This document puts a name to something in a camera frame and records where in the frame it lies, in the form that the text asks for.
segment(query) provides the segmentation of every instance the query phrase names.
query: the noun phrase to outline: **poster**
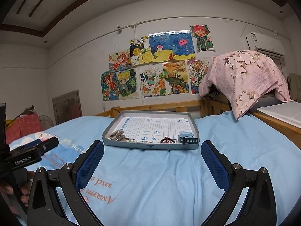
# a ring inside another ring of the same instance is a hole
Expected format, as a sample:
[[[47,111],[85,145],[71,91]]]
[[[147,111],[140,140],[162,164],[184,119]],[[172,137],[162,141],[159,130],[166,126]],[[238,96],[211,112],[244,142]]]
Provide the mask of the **poster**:
[[[195,57],[190,31],[171,31],[169,34],[173,44],[173,59],[189,60]]]
[[[109,69],[111,72],[125,70],[131,67],[130,50],[111,54],[109,56]]]
[[[130,57],[132,66],[150,63],[152,61],[148,36],[130,40]]]
[[[173,44],[169,33],[156,33],[148,37],[154,63],[173,60]]]
[[[199,51],[214,50],[213,42],[209,36],[210,30],[207,25],[190,26],[193,37],[197,38],[197,48]]]
[[[118,85],[115,72],[106,71],[101,77],[102,98],[106,100],[118,100]]]
[[[208,65],[209,61],[207,59],[187,61],[192,94],[199,93],[199,84],[207,74]]]
[[[137,74],[135,69],[127,69],[117,73],[119,99],[139,98],[137,91]]]
[[[142,72],[141,87],[143,96],[158,97],[166,95],[165,80],[162,64],[147,65],[140,68]]]
[[[168,94],[189,93],[185,61],[163,63],[163,72]]]

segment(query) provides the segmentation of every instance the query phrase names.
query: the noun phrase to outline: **wooden bed frame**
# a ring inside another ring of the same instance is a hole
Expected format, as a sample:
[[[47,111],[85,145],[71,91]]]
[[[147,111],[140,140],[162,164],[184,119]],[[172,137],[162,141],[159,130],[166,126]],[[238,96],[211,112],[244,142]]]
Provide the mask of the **wooden bed frame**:
[[[179,103],[166,103],[157,105],[143,105],[143,106],[133,106],[133,107],[113,107],[108,111],[97,114],[96,116],[110,116],[115,118],[121,111],[128,110],[139,110],[139,111],[177,111],[177,112],[187,112],[188,107],[199,107],[201,112],[201,117],[205,115],[219,115],[225,111],[229,111],[230,108],[227,104],[220,103],[214,100],[192,100]],[[273,127],[277,131],[284,134],[289,140],[291,140],[299,149],[301,149],[301,129],[275,119],[263,113],[250,112],[252,115],[262,120],[269,126]]]

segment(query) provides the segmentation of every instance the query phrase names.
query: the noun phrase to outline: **white wall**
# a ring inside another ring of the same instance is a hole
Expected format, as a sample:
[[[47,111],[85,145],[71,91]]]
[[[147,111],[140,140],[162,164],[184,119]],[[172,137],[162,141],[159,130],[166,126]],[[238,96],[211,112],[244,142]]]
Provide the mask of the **white wall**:
[[[162,19],[170,16],[187,17]],[[100,76],[104,71],[109,70],[108,56],[129,48],[129,40],[134,38],[132,28],[123,29],[120,34],[109,33],[115,30],[117,25],[124,27],[130,25],[134,20],[142,22],[161,19],[138,25],[137,37],[141,37],[156,32],[189,29],[189,25],[207,24],[210,27],[210,35],[216,50],[199,52],[197,58],[248,49],[245,36],[251,31],[276,38],[273,32],[245,22],[198,16],[242,20],[287,35],[279,19],[253,6],[233,0],[145,0],[132,3],[92,19],[50,49],[47,70],[49,106],[52,106],[51,99],[53,97],[79,89],[83,115],[102,112]],[[284,37],[278,37],[285,48],[287,73],[294,72],[296,59],[291,42]],[[106,110],[113,106],[142,105],[141,93],[139,94],[139,99],[106,101]],[[199,99],[199,96],[178,94],[145,98],[144,104],[193,99]]]
[[[296,14],[288,16],[283,20],[283,23],[292,40],[292,45],[296,56],[296,65],[298,67],[298,70],[296,70],[295,73],[298,72],[298,74],[301,75],[301,58],[299,57],[301,49],[301,23]]]
[[[6,102],[6,117],[13,119],[35,106],[38,115],[49,115],[46,94],[48,50],[0,44],[0,103]]]

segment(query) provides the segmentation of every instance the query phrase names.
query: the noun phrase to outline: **metal bolt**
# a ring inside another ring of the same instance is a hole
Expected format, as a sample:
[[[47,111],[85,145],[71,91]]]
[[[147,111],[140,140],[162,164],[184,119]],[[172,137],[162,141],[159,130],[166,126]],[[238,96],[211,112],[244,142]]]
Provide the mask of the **metal bolt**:
[[[261,170],[263,173],[267,173],[267,172],[268,172],[267,169],[264,168],[264,167],[262,167],[260,170]]]
[[[44,170],[44,167],[38,167],[37,172],[41,172]]]
[[[72,167],[72,163],[66,163],[65,165],[64,165],[64,168],[65,169],[70,169]]]
[[[234,163],[234,164],[233,164],[233,167],[234,167],[234,169],[236,169],[236,170],[241,169],[241,165],[238,164],[238,163]]]

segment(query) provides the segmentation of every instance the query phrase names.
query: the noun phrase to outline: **pink floral cloth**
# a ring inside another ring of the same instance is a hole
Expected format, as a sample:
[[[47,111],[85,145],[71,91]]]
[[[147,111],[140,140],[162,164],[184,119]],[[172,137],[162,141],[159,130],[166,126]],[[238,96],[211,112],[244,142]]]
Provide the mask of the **pink floral cloth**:
[[[281,71],[270,57],[256,51],[216,57],[199,85],[201,97],[209,93],[212,84],[230,101],[236,120],[273,89],[280,101],[292,101]]]

